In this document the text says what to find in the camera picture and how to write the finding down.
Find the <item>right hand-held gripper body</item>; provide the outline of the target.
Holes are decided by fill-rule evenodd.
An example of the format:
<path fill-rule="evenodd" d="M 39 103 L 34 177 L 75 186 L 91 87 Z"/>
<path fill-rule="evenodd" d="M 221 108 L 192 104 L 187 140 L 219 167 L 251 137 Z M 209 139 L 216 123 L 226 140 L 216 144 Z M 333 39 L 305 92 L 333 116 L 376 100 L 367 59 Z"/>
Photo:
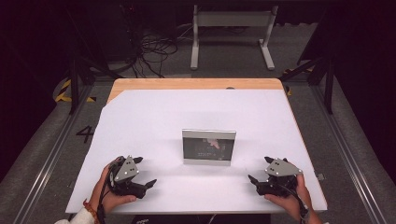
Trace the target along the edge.
<path fill-rule="evenodd" d="M 287 159 L 276 158 L 269 163 L 264 172 L 268 174 L 268 179 L 259 182 L 256 188 L 259 195 L 272 194 L 283 198 L 296 195 L 296 176 L 303 172 L 301 169 L 289 163 Z"/>

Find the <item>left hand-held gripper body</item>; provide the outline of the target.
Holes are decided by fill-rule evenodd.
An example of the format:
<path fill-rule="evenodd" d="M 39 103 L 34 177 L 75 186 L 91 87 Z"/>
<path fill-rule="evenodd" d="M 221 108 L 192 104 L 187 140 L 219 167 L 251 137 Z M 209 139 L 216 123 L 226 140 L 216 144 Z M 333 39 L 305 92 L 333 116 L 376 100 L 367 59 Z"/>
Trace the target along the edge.
<path fill-rule="evenodd" d="M 118 157 L 109 166 L 107 184 L 109 189 L 116 195 L 134 195 L 142 199 L 146 195 L 144 185 L 134 183 L 132 179 L 139 174 L 137 164 L 134 164 L 131 155 L 124 158 Z"/>

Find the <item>person's right hand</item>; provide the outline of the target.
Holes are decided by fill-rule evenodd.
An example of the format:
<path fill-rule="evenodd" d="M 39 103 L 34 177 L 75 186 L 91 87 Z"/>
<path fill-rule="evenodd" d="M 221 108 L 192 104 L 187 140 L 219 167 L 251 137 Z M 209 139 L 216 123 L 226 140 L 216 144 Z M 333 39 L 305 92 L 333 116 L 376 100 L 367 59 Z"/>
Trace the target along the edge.
<path fill-rule="evenodd" d="M 297 195 L 306 204 L 308 208 L 308 213 L 315 213 L 312 207 L 309 190 L 305 186 L 304 176 L 297 175 L 296 179 L 297 179 L 297 187 L 296 187 Z M 269 202 L 282 207 L 292 218 L 294 218 L 297 221 L 300 221 L 301 218 L 300 205 L 299 205 L 299 201 L 294 196 L 290 195 L 288 198 L 282 198 L 271 194 L 265 194 L 264 198 Z"/>

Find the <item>person's left hand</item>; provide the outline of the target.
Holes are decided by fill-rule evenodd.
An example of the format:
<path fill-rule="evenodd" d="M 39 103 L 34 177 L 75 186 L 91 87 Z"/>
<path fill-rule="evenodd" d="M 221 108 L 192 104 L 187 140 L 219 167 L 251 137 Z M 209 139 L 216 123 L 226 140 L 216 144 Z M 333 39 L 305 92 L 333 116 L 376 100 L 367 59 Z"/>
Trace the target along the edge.
<path fill-rule="evenodd" d="M 101 204 L 104 207 L 105 214 L 109 214 L 114 208 L 136 201 L 136 197 L 134 195 L 116 195 L 111 190 L 108 189 L 106 185 L 106 176 L 109 171 L 109 165 L 105 166 L 99 180 L 95 184 L 92 195 L 88 200 L 89 205 L 92 207 L 94 211 L 97 211 L 97 208 Z"/>

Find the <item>black metal stand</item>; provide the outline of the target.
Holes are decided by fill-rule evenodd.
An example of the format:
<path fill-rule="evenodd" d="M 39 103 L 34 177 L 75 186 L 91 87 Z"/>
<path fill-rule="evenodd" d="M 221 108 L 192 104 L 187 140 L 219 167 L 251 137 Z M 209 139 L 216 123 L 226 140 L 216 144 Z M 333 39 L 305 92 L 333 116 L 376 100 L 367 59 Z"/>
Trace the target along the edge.
<path fill-rule="evenodd" d="M 332 86 L 334 80 L 334 65 L 332 62 L 335 47 L 333 46 L 334 31 L 336 26 L 334 19 L 336 14 L 334 7 L 329 7 L 321 17 L 317 28 L 308 40 L 297 64 L 298 67 L 285 71 L 278 79 L 286 81 L 300 75 L 308 68 L 312 72 L 308 75 L 307 82 L 310 86 L 317 86 L 326 77 L 324 91 L 324 105 L 329 114 L 332 113 Z"/>

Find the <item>yellow black striped tape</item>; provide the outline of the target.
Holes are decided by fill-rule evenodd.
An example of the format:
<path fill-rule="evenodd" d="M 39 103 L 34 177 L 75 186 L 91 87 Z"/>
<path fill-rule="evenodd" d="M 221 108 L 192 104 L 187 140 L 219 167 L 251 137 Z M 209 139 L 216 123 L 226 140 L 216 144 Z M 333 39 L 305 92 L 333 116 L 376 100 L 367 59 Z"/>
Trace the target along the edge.
<path fill-rule="evenodd" d="M 55 97 L 56 102 L 71 102 L 72 97 L 71 96 L 66 96 L 66 91 L 67 89 L 71 86 L 71 79 L 67 78 L 62 85 L 58 95 Z"/>

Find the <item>white metal stand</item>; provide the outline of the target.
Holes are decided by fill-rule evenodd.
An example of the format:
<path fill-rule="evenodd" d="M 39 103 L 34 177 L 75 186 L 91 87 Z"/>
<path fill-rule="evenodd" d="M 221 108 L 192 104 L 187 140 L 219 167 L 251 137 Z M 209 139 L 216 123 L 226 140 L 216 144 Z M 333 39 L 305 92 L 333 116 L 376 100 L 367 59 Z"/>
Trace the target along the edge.
<path fill-rule="evenodd" d="M 258 41 L 267 69 L 273 71 L 275 64 L 268 49 L 269 39 L 275 25 L 278 6 L 264 11 L 202 11 L 193 7 L 191 47 L 191 70 L 198 68 L 199 62 L 199 28 L 200 27 L 264 27 L 265 34 Z"/>

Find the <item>metal floor rail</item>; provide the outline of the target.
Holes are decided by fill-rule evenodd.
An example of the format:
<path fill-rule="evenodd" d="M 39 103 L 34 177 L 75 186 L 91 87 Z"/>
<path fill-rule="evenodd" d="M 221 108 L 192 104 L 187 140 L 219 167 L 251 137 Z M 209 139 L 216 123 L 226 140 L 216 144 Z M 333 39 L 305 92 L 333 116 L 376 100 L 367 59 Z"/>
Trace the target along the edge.
<path fill-rule="evenodd" d="M 367 211 L 369 218 L 373 224 L 389 224 L 385 219 L 374 194 L 368 186 L 366 178 L 362 173 L 360 167 L 358 166 L 356 160 L 354 159 L 347 140 L 343 136 L 341 129 L 336 122 L 333 115 L 331 115 L 327 107 L 324 104 L 324 95 L 317 86 L 311 87 L 311 91 L 318 102 L 320 110 L 324 115 L 330 129 L 332 130 L 332 135 L 337 142 L 338 151 L 342 158 L 344 165 L 346 166 L 347 172 L 358 192 L 361 201 Z"/>
<path fill-rule="evenodd" d="M 50 180 L 50 176 L 56 166 L 57 161 L 59 160 L 60 155 L 64 150 L 65 141 L 71 132 L 72 126 L 75 123 L 75 120 L 78 117 L 78 113 L 81 111 L 83 105 L 82 103 L 87 100 L 89 94 L 92 91 L 92 86 L 82 86 L 81 90 L 78 91 L 78 103 L 74 109 L 72 114 L 68 114 L 65 122 L 62 126 L 60 133 L 57 135 L 56 141 L 53 144 L 48 157 L 46 158 L 42 168 L 35 178 L 35 182 L 31 187 L 26 199 L 24 200 L 21 209 L 18 214 L 14 218 L 12 224 L 27 224 L 30 216 L 33 214 L 35 210 L 35 206 L 41 197 L 48 181 Z"/>

